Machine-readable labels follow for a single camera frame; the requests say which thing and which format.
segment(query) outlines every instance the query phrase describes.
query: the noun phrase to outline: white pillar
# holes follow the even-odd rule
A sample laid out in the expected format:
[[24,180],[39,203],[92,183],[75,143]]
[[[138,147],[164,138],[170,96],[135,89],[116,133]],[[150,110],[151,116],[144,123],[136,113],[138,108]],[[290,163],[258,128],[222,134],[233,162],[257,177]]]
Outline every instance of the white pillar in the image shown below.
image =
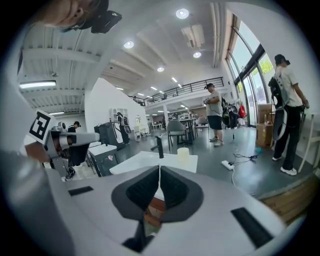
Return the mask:
[[168,118],[167,105],[163,105],[163,113],[164,113],[165,124],[168,125],[168,123],[169,123],[169,118]]

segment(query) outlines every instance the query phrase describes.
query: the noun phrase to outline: recessed light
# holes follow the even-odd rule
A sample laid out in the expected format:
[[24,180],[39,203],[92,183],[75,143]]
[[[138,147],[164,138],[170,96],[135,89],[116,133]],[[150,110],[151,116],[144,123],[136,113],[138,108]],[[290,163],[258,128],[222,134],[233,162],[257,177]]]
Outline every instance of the recessed light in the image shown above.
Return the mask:
[[193,54],[193,57],[197,59],[197,58],[200,58],[201,55],[202,55],[201,52],[196,52],[195,54]]
[[50,113],[49,115],[61,115],[61,114],[64,114],[65,112],[56,112],[56,113]]
[[132,42],[132,41],[127,41],[125,44],[124,44],[124,48],[126,48],[126,49],[130,49],[130,48],[132,48],[132,47],[134,47],[134,42]]
[[189,11],[187,9],[180,9],[177,10],[175,15],[179,18],[179,19],[185,19],[189,16]]
[[56,86],[56,81],[42,81],[42,82],[27,82],[21,83],[21,89],[27,89],[32,87],[44,87],[44,86]]

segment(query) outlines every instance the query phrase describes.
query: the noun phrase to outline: black shorts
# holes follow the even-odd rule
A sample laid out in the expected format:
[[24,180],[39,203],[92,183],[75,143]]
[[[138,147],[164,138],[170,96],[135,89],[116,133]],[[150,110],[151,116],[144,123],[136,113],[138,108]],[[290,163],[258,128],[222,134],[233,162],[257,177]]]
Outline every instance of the black shorts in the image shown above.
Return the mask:
[[222,117],[218,115],[208,115],[210,128],[213,130],[222,130]]

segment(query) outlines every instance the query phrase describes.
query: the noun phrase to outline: railing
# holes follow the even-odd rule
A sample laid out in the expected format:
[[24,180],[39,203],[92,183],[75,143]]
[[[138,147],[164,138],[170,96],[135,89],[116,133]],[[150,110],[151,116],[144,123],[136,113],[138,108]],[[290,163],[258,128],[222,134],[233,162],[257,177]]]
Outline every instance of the railing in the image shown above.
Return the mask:
[[210,83],[214,84],[214,86],[216,88],[224,86],[224,82],[222,80],[222,77],[216,77],[216,78],[212,78],[212,79],[207,79],[207,80],[203,80],[203,81],[198,81],[198,82],[186,84],[186,85],[183,85],[182,87],[176,87],[176,88],[173,88],[170,90],[166,90],[163,93],[161,93],[161,92],[157,93],[150,98],[145,98],[143,100],[144,101],[143,103],[145,106],[147,106],[152,103],[167,100],[167,99],[177,97],[180,95],[203,91],[203,90],[205,90],[205,86]]
[[133,101],[135,101],[136,103],[138,103],[140,106],[145,106],[145,100],[143,98],[137,98],[137,97],[132,97],[132,96],[128,96],[129,98],[131,98]]

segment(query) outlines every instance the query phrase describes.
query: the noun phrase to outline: floor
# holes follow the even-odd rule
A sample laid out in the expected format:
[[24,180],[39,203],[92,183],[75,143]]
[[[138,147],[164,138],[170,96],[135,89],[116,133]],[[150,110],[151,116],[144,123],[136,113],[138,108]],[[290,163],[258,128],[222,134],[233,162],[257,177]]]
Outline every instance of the floor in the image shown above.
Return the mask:
[[[213,131],[209,131],[210,138],[213,138]],[[151,152],[151,148],[156,145],[154,136],[162,135],[163,152],[169,154],[169,145],[167,132],[165,130],[156,130],[151,136],[142,138],[140,142],[134,139],[130,140],[125,148],[117,152],[119,163],[131,158],[140,151]],[[183,145],[177,146],[175,138],[172,138],[173,147],[172,154],[177,154],[177,149]],[[303,169],[298,175],[290,176],[280,171],[283,160],[278,162],[272,161],[273,150],[270,148],[256,148],[256,130],[253,128],[241,127],[239,129],[224,130],[224,146],[214,147],[214,144],[209,142],[208,130],[198,131],[198,137],[190,145],[189,152],[191,155],[198,156],[197,173],[218,179],[227,183],[233,182],[239,189],[251,194],[252,196],[262,199],[265,197],[274,196],[303,182],[313,173],[313,167],[306,162]],[[227,170],[221,162],[235,161],[234,154],[243,156],[258,155],[258,158],[253,161],[248,161],[247,158],[237,158],[238,163],[235,167],[234,174]],[[300,166],[302,159],[296,156],[294,161],[295,168]],[[75,168],[77,174],[73,180],[94,178],[97,175],[93,173],[91,168],[87,166],[78,166]]]

